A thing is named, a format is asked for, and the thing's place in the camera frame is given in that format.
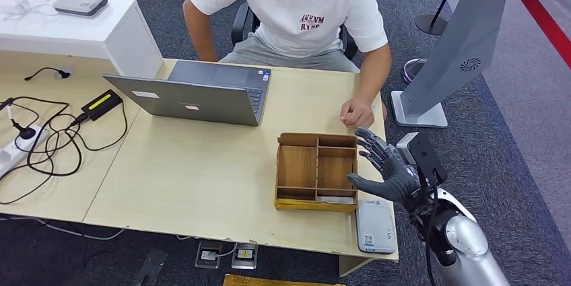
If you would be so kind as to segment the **dark robot left hand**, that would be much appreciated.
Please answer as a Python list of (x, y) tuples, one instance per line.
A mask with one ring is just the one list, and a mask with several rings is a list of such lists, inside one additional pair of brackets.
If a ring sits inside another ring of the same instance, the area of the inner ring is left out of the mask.
[(132, 286), (154, 286), (166, 262), (168, 254), (161, 250), (151, 250), (135, 278)]

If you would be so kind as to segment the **person's left hand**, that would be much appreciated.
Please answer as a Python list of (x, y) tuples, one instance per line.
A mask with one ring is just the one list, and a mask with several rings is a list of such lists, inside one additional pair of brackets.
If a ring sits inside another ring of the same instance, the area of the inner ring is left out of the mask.
[(372, 103), (363, 98), (352, 98), (341, 106), (339, 119), (347, 128), (369, 128), (375, 120)]

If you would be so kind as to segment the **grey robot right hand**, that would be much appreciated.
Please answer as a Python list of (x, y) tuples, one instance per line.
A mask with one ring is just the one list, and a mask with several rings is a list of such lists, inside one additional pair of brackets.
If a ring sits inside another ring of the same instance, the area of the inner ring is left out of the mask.
[(364, 147), (359, 155), (365, 157), (381, 174), (383, 181), (368, 180), (358, 174), (348, 174), (347, 179), (358, 190), (402, 203), (421, 187), (416, 170), (405, 163), (399, 150), (369, 129), (355, 129), (357, 144)]

